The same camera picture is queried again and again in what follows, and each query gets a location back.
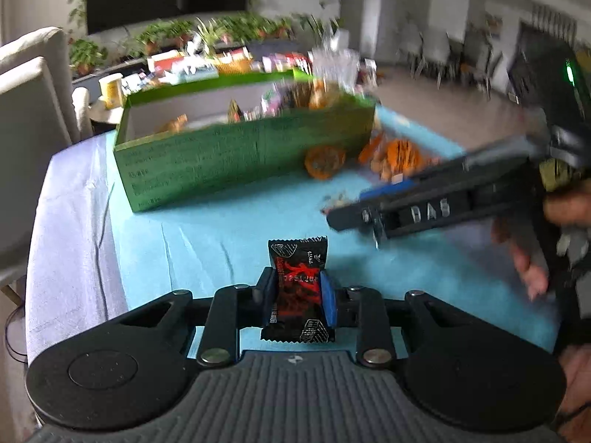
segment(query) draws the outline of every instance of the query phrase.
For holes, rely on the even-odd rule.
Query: green cardboard box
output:
[[[231,99],[252,109],[275,81],[307,78],[298,71],[228,75],[130,95],[113,151],[132,211],[303,168],[306,151],[318,144],[358,154],[375,104],[353,96],[331,109],[216,124],[227,119]],[[187,129],[154,134],[182,114]]]

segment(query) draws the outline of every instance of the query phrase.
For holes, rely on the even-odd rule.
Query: ribbed gray handle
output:
[[[558,443],[545,427],[476,435],[416,408],[392,373],[357,366],[345,351],[246,351],[204,371],[171,411],[104,435],[44,426],[30,443]]]

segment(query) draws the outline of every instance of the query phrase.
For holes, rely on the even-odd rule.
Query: human hand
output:
[[[591,227],[591,185],[586,182],[567,195],[549,197],[544,202],[544,214],[550,222],[559,226]],[[530,299],[546,293],[546,272],[533,264],[530,255],[511,238],[506,221],[498,219],[494,222],[492,237],[498,243],[507,243],[515,269],[526,284]],[[563,415],[569,415],[591,402],[591,345],[568,347],[559,361],[567,379],[567,390],[559,411]],[[571,443],[589,443],[591,408],[586,408],[568,420],[560,427],[559,433]]]
[[[558,226],[591,227],[591,182],[584,182],[580,188],[567,195],[547,198],[544,202],[544,214],[549,222]],[[495,220],[492,238],[496,243],[507,243],[515,269],[526,284],[531,300],[548,291],[548,275],[540,266],[532,264],[530,255],[511,238],[505,220]]]

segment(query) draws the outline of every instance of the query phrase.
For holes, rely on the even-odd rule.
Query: black candy package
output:
[[[326,264],[328,239],[271,240],[269,256],[277,271],[277,299],[261,340],[327,343],[335,331],[322,307],[320,272]]]

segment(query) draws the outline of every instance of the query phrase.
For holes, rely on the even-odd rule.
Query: metal screw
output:
[[[371,364],[386,364],[392,360],[392,354],[383,348],[374,348],[367,350],[363,354],[363,359]]]
[[[223,348],[210,348],[201,354],[201,359],[209,364],[222,364],[230,359],[230,353]]]

